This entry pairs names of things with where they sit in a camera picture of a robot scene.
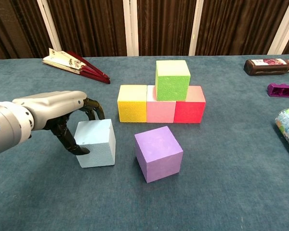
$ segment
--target table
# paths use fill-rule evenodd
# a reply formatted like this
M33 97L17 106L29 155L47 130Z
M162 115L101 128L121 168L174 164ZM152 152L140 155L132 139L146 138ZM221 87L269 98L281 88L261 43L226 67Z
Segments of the table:
M276 128L289 98L268 84L289 73L248 76L246 59L277 56L90 57L107 85L42 64L0 60L0 101L56 90L81 90L102 104L114 126L116 164L82 169L50 131L0 154L0 230L289 231L289 145ZM289 55L279 55L289 59ZM155 83L156 60L184 59L207 106L201 124L120 123L122 84ZM87 120L74 112L68 127ZM181 171L147 184L134 134L169 126L184 150Z

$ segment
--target bottle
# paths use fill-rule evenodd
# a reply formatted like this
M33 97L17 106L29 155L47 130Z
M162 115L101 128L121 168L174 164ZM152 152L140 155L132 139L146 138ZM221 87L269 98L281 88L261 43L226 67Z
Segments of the bottle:
M249 59L244 65L250 76L281 75L289 72L289 60L285 59Z

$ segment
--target robotic hand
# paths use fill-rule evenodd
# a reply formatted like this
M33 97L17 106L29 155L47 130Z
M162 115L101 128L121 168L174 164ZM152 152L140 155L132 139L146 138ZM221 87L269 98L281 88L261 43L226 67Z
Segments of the robotic hand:
M101 105L81 91L54 91L0 102L0 153L31 138L31 131L51 130L63 146L74 155L88 154L80 148L66 123L76 110L89 120L105 119Z

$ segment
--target purple toy block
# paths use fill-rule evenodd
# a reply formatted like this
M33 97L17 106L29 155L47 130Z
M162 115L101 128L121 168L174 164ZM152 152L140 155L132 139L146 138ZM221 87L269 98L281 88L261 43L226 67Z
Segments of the purple toy block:
M275 97L289 97L289 85L270 83L268 85L268 95Z
M135 134L135 152L147 183L180 171L183 150L168 126Z

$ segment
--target foam cube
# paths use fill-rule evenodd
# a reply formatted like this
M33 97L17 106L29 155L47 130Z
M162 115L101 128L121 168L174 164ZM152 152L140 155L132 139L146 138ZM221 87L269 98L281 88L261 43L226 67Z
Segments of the foam cube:
M74 139L80 147L90 150L89 154L76 156L82 168L115 164L116 137L111 119L79 122Z
M180 171L183 150L167 126L135 134L135 152L147 183Z
M120 122L146 122L147 85L121 85L118 95Z
M185 101L175 106L174 123L201 123L206 106L201 86L189 86Z
M173 123L176 101L157 101L154 85L148 85L146 102L147 123Z
M190 77L191 74L185 60L156 61L157 100L185 100Z

